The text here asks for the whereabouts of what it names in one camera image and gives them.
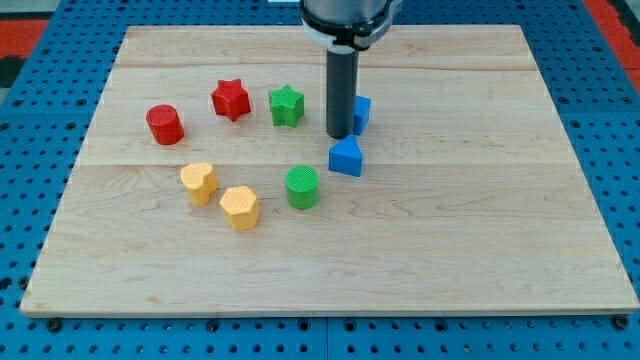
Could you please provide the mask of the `grey robot arm flange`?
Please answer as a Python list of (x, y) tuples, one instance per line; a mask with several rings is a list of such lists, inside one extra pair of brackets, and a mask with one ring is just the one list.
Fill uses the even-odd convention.
[(391, 28), (402, 0), (301, 0), (303, 29), (336, 54), (365, 51)]

